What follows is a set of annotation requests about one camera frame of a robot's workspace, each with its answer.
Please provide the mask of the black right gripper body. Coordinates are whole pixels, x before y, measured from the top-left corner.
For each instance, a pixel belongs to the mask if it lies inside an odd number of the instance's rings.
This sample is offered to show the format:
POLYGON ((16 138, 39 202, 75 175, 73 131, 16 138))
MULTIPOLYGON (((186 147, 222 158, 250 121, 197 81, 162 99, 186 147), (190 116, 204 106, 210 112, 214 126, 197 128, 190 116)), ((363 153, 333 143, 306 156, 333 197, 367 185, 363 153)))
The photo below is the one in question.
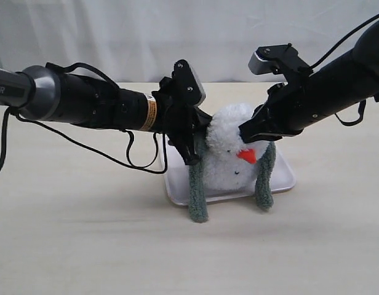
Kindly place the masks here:
POLYGON ((312 89, 277 83, 267 90, 260 110, 260 134, 268 137, 293 137, 313 124, 312 89))

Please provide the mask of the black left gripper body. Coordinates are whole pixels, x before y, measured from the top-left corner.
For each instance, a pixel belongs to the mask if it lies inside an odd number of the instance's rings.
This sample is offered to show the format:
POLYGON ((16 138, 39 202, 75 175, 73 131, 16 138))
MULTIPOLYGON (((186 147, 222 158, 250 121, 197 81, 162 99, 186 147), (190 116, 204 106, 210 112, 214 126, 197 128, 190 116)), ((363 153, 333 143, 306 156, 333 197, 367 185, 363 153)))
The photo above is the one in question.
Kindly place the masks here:
POLYGON ((177 84, 171 77, 159 81, 159 90, 151 93, 157 102, 157 118, 152 131, 168 136, 168 144, 177 144, 193 132, 193 109, 182 100, 177 84))

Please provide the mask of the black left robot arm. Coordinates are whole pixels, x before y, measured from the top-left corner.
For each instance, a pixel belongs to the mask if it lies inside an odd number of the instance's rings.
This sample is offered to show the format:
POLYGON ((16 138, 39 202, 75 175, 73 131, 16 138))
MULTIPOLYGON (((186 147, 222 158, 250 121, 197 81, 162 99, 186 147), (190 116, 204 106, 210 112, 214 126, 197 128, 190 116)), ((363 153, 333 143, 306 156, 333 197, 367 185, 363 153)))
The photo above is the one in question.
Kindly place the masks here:
POLYGON ((122 88, 81 62, 33 65, 17 72, 0 68, 0 106, 28 120, 164 134, 186 165, 201 159, 194 140, 211 120, 200 109, 205 97, 195 70, 184 59, 175 62, 171 75, 151 93, 122 88))

